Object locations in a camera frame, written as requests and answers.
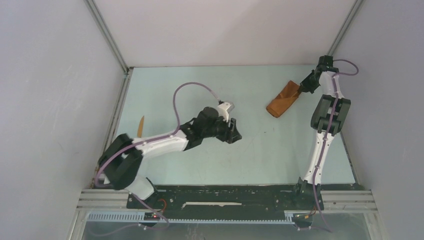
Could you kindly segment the orange cloth napkin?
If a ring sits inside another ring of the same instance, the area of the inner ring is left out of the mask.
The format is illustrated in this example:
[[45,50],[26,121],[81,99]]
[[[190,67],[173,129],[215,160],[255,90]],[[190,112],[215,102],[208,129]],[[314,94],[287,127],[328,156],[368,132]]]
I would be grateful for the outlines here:
[[266,111],[275,118],[284,114],[299,98],[300,85],[289,81],[282,91],[266,106]]

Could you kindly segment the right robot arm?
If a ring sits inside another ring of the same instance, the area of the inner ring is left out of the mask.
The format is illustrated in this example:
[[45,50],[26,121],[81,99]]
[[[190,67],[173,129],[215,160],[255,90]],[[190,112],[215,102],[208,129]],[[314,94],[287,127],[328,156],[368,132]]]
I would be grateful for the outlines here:
[[340,71],[334,67],[330,55],[319,57],[314,70],[300,83],[298,93],[314,93],[322,88],[321,98],[312,114],[310,126],[315,130],[309,155],[309,166],[300,177],[291,194],[291,204],[304,209],[316,202],[321,191],[322,172],[329,148],[335,136],[341,132],[351,101],[344,97],[339,84]]

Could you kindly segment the left aluminium frame post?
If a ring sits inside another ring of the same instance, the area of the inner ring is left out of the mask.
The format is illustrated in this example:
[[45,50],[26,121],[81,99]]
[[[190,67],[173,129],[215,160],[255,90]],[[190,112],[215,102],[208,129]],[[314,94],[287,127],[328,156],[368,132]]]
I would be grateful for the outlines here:
[[99,7],[97,6],[96,2],[94,0],[84,0],[84,3],[86,4],[88,10],[90,11],[94,22],[96,23],[97,27],[100,30],[100,33],[103,35],[107,45],[109,46],[112,54],[114,55],[115,59],[119,63],[120,67],[122,68],[123,72],[127,74],[129,72],[129,67],[127,63],[124,60],[124,57],[119,50],[119,47],[112,36],[111,31],[109,30],[106,21],[104,20],[101,11]]

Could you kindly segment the aluminium frame post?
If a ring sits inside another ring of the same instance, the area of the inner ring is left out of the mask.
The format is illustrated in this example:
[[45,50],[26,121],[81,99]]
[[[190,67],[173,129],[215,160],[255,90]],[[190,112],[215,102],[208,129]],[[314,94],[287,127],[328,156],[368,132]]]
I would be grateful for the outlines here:
[[329,50],[327,51],[327,55],[333,56],[339,45],[343,41],[345,35],[347,34],[350,26],[354,22],[358,12],[361,10],[361,7],[365,1],[364,0],[355,0],[352,7],[350,8],[345,20],[343,21],[334,41],[332,42]]
[[96,23],[97,27],[100,30],[100,33],[103,35],[107,45],[109,46],[112,54],[114,55],[115,59],[119,63],[120,67],[122,68],[123,72],[127,74],[129,72],[129,67],[127,63],[124,60],[124,57],[119,50],[119,47],[112,36],[111,31],[109,30],[106,21],[104,20],[101,11],[99,7],[97,6],[96,2],[94,0],[84,0],[84,3],[86,4],[88,10],[90,11],[94,22]]

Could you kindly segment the right aluminium frame post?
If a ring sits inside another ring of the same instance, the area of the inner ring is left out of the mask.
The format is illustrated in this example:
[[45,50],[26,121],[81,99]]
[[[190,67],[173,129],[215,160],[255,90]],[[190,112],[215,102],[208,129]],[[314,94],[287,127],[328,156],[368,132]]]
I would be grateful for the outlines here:
[[345,35],[347,34],[350,26],[354,22],[358,12],[361,10],[361,7],[365,1],[364,0],[355,0],[352,7],[350,8],[345,20],[343,21],[334,41],[332,42],[329,50],[327,51],[327,55],[333,56],[339,45],[343,41]]

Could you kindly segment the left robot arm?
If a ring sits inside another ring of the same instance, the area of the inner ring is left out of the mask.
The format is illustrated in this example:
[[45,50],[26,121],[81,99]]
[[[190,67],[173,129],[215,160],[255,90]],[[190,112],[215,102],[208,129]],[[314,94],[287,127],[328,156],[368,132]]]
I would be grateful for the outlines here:
[[151,138],[130,138],[126,133],[120,134],[98,160],[99,173],[104,174],[104,182],[97,181],[96,186],[127,190],[135,194],[145,208],[153,208],[158,202],[157,189],[148,177],[141,174],[142,161],[190,150],[207,138],[216,138],[228,144],[241,140],[236,119],[230,117],[233,108],[230,102],[205,107],[197,117],[179,125],[176,132]]

